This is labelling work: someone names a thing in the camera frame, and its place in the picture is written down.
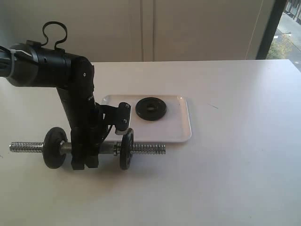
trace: table surface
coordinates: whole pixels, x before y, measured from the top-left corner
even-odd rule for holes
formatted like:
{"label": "table surface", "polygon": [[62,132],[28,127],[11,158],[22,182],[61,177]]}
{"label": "table surface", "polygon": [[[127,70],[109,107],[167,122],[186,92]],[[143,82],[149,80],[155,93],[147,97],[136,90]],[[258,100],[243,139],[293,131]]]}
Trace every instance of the table surface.
{"label": "table surface", "polygon": [[301,74],[289,60],[95,63],[95,98],[187,98],[191,139],[72,171],[12,141],[70,132],[55,89],[0,79],[0,221],[23,226],[301,225]]}

